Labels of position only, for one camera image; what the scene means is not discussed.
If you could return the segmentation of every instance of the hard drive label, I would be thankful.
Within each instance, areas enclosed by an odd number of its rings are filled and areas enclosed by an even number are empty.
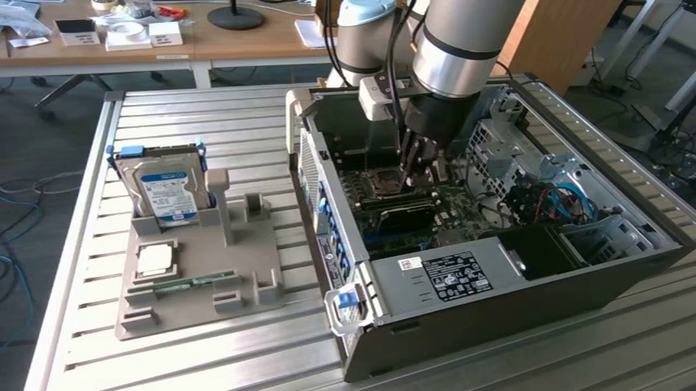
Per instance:
[[[424,261],[425,272],[443,301],[451,301],[494,289],[478,259],[467,252]]]
[[[141,180],[156,216],[166,226],[186,224],[198,212],[194,195],[186,190],[186,172],[145,175]]]

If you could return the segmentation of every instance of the desk lamp base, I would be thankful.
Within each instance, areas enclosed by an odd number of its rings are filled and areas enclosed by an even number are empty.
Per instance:
[[[264,24],[264,15],[249,8],[237,8],[233,13],[232,7],[218,8],[208,14],[208,21],[228,30],[250,30]]]

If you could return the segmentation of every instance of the aluminum profile table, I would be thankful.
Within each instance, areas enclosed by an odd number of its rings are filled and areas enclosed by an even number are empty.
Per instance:
[[[696,382],[691,254],[602,310],[361,383],[344,383],[286,165],[285,93],[297,87],[134,92],[106,102],[27,390],[675,390]],[[645,169],[543,85],[528,87],[642,194],[696,235],[691,207],[647,179]],[[532,123],[530,132],[552,152],[566,149],[543,124]],[[230,170],[228,197],[261,191],[272,202],[291,303],[262,314],[118,341],[133,204],[105,162],[105,148],[197,138],[208,143],[209,166]]]

